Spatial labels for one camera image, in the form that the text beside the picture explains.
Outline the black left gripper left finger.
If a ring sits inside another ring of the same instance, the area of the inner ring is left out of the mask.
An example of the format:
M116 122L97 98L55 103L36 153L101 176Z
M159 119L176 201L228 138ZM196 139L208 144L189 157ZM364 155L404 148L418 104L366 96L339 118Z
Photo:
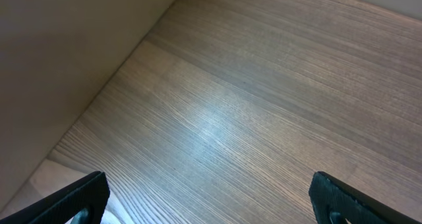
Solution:
M110 190L106 174L94 171L1 220L1 224L100 224Z

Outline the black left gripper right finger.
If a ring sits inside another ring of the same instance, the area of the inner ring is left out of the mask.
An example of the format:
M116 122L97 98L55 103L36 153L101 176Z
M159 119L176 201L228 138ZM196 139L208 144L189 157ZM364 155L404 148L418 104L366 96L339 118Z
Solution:
M323 171L314 173L309 196L318 224L421 224Z

